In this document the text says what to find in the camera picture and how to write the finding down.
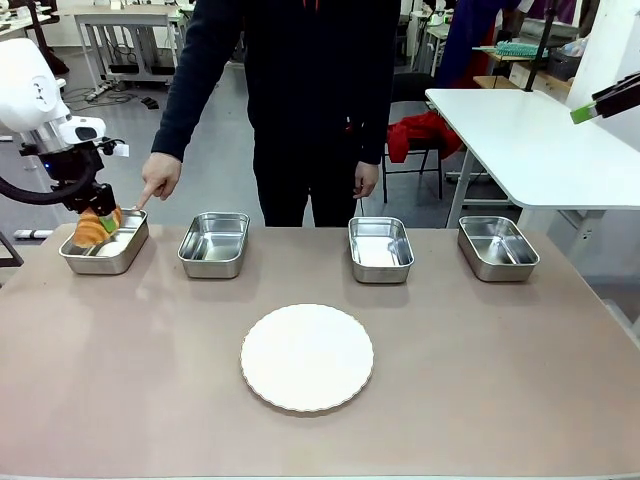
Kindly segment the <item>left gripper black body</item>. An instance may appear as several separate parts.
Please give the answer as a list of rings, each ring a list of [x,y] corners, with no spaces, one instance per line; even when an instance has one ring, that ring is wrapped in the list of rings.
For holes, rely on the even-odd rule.
[[[104,168],[94,143],[81,143],[45,156],[45,170],[56,182],[53,192],[80,185],[81,188],[65,197],[62,204],[78,214],[87,209],[98,216],[109,216],[117,209],[112,187],[96,180],[97,172]]]

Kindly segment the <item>person's right hand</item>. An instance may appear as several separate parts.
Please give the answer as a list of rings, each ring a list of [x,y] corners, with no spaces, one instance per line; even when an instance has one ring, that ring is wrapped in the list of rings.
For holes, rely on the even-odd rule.
[[[152,197],[167,200],[179,182],[181,170],[182,162],[177,158],[159,152],[151,153],[141,171],[144,186],[135,208],[143,209]]]

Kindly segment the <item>person's left hand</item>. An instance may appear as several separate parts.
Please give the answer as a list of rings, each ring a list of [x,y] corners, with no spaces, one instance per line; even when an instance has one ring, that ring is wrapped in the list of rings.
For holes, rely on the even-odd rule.
[[[362,199],[371,195],[379,180],[379,166],[359,162],[355,170],[354,198]]]

